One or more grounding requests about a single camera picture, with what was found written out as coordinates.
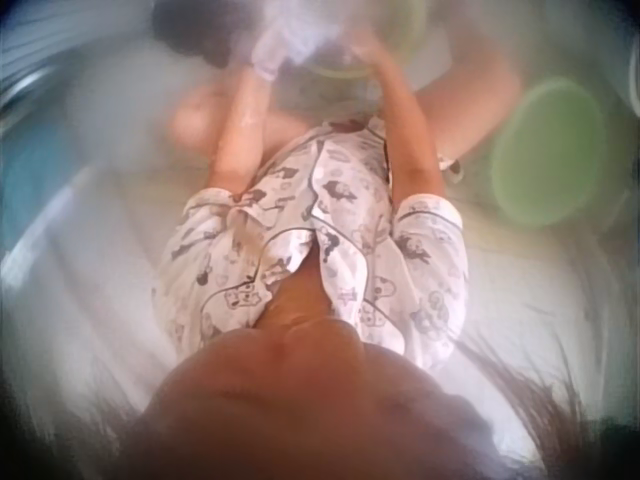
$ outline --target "hand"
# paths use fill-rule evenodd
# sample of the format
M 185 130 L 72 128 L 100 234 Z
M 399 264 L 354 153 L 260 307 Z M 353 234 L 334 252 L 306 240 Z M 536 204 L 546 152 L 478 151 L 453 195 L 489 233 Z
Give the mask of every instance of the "hand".
M 389 55 L 370 27 L 353 30 L 345 39 L 347 48 L 367 65 L 375 66 Z
M 273 82 L 288 57 L 288 45 L 279 25 L 271 25 L 258 39 L 251 54 L 251 63 L 258 75 Z

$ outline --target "person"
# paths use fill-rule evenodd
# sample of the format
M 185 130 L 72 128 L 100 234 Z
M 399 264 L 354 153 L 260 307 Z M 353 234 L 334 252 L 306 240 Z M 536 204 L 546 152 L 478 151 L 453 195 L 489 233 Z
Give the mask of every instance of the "person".
M 417 94 L 371 32 L 351 42 L 380 82 L 381 115 L 314 127 L 270 109 L 287 51 L 273 33 L 246 66 L 237 62 L 233 82 L 179 106 L 172 139 L 209 159 L 207 188 L 189 201 L 154 289 L 181 358 L 237 328 L 312 315 L 340 318 L 425 369 L 449 356 L 464 323 L 467 260 L 441 171 L 500 124 L 521 82 L 463 8 L 443 5 L 454 66 Z

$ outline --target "cartoon print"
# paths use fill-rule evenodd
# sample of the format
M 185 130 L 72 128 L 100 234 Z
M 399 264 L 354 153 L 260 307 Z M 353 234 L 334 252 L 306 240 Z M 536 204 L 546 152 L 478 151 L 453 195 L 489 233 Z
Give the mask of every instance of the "cartoon print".
M 259 188 L 255 188 L 253 190 L 249 190 L 242 196 L 242 199 L 238 206 L 241 207 L 251 207 L 261 200 L 263 200 L 267 196 L 267 192 L 264 190 L 260 190 Z
M 286 259 L 280 258 L 260 275 L 260 281 L 272 295 L 275 294 L 275 290 L 280 282 L 289 275 L 287 267 L 290 263 L 291 257 L 287 257 Z
M 346 307 L 350 303 L 358 300 L 358 292 L 356 292 L 355 288 L 340 288 L 338 290 L 338 300 L 344 303 Z
M 283 198 L 278 198 L 276 200 L 276 203 L 273 207 L 269 207 L 269 208 L 265 208 L 264 211 L 268 212 L 270 210 L 279 210 L 282 211 L 285 209 L 285 207 L 292 202 L 293 200 L 295 200 L 296 197 L 283 197 Z
M 449 309 L 445 305 L 441 292 L 431 292 L 428 298 L 428 308 L 421 304 L 420 309 L 410 314 L 410 317 L 416 330 L 429 340 L 440 341 L 446 338 Z
M 218 238 L 220 233 L 221 232 L 204 232 L 202 234 L 202 238 L 198 240 L 194 240 L 190 243 L 185 243 L 183 245 L 180 245 L 176 250 L 171 252 L 171 260 L 175 261 L 176 259 L 182 257 L 187 252 L 189 252 L 189 250 L 191 250 L 193 247 L 195 247 L 199 243 L 206 242 L 207 240 L 215 240 L 216 238 Z
M 234 238 L 233 243 L 231 244 L 231 251 L 227 253 L 223 258 L 230 265 L 235 265 L 240 261 L 241 253 L 242 253 L 242 242 Z
M 356 197 L 351 191 L 349 185 L 344 182 L 332 180 L 325 183 L 322 188 L 324 188 L 327 193 L 329 193 L 329 196 L 335 200 L 346 200 L 349 203 L 353 203 L 354 200 L 358 199 L 358 197 Z
M 398 291 L 396 284 L 384 277 L 375 277 L 373 279 L 373 285 L 373 292 L 375 293 L 376 299 L 393 297 Z
M 204 267 L 200 269 L 198 272 L 198 276 L 196 277 L 196 282 L 201 287 L 204 287 L 209 283 L 209 274 L 211 273 L 211 254 L 207 253 L 204 260 Z
M 371 175 L 379 178 L 385 183 L 388 183 L 389 179 L 387 171 L 382 165 L 380 165 L 380 162 L 376 157 L 365 157 L 362 160 L 362 165 Z
M 299 171 L 300 170 L 298 170 L 297 168 L 280 167 L 269 173 L 269 175 L 281 180 L 291 180 L 298 174 Z
M 438 242 L 442 243 L 443 245 L 454 245 L 453 238 L 451 238 L 451 235 L 449 235 L 444 230 L 434 230 L 433 236 Z
M 204 347 L 215 337 L 222 335 L 222 333 L 222 330 L 213 324 L 213 319 L 210 314 L 205 313 L 202 315 L 202 320 L 200 321 L 200 348 Z
M 379 152 L 381 146 L 382 145 L 380 144 L 379 141 L 372 140 L 370 138 L 361 139 L 359 144 L 360 149 L 364 153 Z
M 172 331 L 169 332 L 169 335 L 173 337 L 176 343 L 182 343 L 182 337 L 184 337 L 184 325 L 180 325 L 175 320 L 172 322 L 173 328 Z
M 192 234 L 193 232 L 195 232 L 195 231 L 196 231 L 196 229 L 195 229 L 195 228 L 190 228 L 190 229 L 188 229 L 186 232 L 184 232 L 184 235 L 182 236 L 182 240 L 186 240 L 186 239 L 187 239 L 187 237 L 188 237 L 189 235 L 191 235 L 191 234 Z
M 303 222 L 308 222 L 309 219 L 311 219 L 311 217 L 313 216 L 314 206 L 315 205 L 311 203 L 307 208 L 304 209 L 304 211 L 302 212 L 302 215 L 300 215 L 300 218 L 302 218 Z
M 364 255 L 370 255 L 373 253 L 373 245 L 369 238 L 371 235 L 366 226 L 360 225 L 356 230 L 351 232 L 353 242 L 358 246 Z
M 327 263 L 329 261 L 329 256 L 333 253 L 333 251 L 340 246 L 340 237 L 331 233 L 326 228 L 321 228 L 318 232 L 322 235 L 322 248 L 323 248 L 323 263 Z
M 358 316 L 363 325 L 367 327 L 384 327 L 386 319 L 367 302 L 363 302 L 358 310 Z
M 331 160 L 334 160 L 334 161 L 339 162 L 339 163 L 350 163 L 351 162 L 351 159 L 349 158 L 349 155 L 347 155 L 343 151 L 335 149 L 335 148 L 327 149 L 327 155 L 329 156 L 329 158 Z
M 414 235 L 402 234 L 398 238 L 398 248 L 409 260 L 420 260 L 429 265 L 429 259 L 431 255 L 422 246 L 422 241 Z
M 231 310 L 237 310 L 244 307 L 255 307 L 262 300 L 260 294 L 255 291 L 253 283 L 247 283 L 231 290 L 224 292 L 224 299 L 227 307 Z

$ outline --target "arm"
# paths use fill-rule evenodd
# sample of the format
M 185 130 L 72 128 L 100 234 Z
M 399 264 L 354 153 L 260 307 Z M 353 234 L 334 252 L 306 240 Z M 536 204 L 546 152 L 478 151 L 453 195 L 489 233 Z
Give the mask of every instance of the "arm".
M 451 69 L 416 93 L 438 153 L 460 159 L 490 135 L 522 95 L 518 71 L 471 21 L 464 2 L 441 2 L 453 59 Z
M 271 90 L 271 83 L 253 68 L 245 67 L 240 72 L 238 89 L 209 164 L 208 187 L 241 194 L 251 185 L 264 153 Z
M 361 35 L 354 50 L 371 63 L 382 87 L 394 206 L 399 207 L 403 200 L 419 193 L 444 196 L 444 180 L 428 119 L 391 54 L 370 32 Z

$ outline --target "white cartoon print shirt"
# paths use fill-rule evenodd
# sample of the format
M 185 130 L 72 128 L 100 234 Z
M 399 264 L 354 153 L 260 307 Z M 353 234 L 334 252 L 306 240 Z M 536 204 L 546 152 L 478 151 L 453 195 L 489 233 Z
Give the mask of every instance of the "white cartoon print shirt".
M 169 241 L 154 308 L 182 358 L 252 327 L 314 237 L 334 313 L 363 341 L 425 369 L 451 354 L 467 303 L 462 220 L 434 195 L 393 211 L 380 119 L 357 133 L 315 129 L 258 179 L 239 200 L 195 195 Z

